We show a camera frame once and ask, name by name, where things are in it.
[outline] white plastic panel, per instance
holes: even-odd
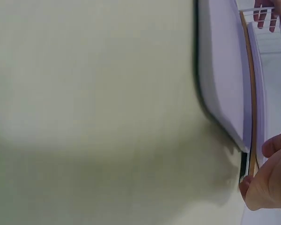
[[[200,87],[207,108],[239,147],[251,147],[248,56],[235,1],[199,1]]]

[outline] hand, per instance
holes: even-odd
[[[240,192],[251,210],[281,208],[281,134],[266,141],[262,153],[269,159],[255,177],[244,178]]]
[[[280,25],[281,25],[281,0],[255,0],[255,8],[260,7],[275,7],[272,10],[271,14],[271,22],[270,22],[270,31],[275,31],[275,26],[277,22],[277,17],[280,17]],[[263,28],[264,20],[267,15],[267,10],[258,10],[254,11],[254,21],[258,22],[258,28]]]

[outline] white surface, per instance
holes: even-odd
[[[263,55],[266,93],[266,139],[281,133],[281,55]]]
[[[242,225],[281,225],[280,209],[244,210]]]
[[[0,225],[239,224],[191,44],[189,0],[0,0]]]

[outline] cream-colored fabric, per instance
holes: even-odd
[[[189,0],[0,0],[0,225],[239,224]]]

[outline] wooden edge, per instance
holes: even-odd
[[[245,21],[244,13],[239,12],[242,26],[244,29],[244,37],[246,42],[246,49],[248,53],[249,70],[250,70],[250,80],[251,80],[251,97],[252,97],[252,139],[251,139],[251,150],[250,150],[250,164],[249,164],[249,175],[255,174],[255,164],[256,164],[256,139],[257,139],[257,97],[256,97],[256,82],[255,82],[255,72],[254,63],[251,50],[251,44],[249,39],[249,32],[247,23]]]

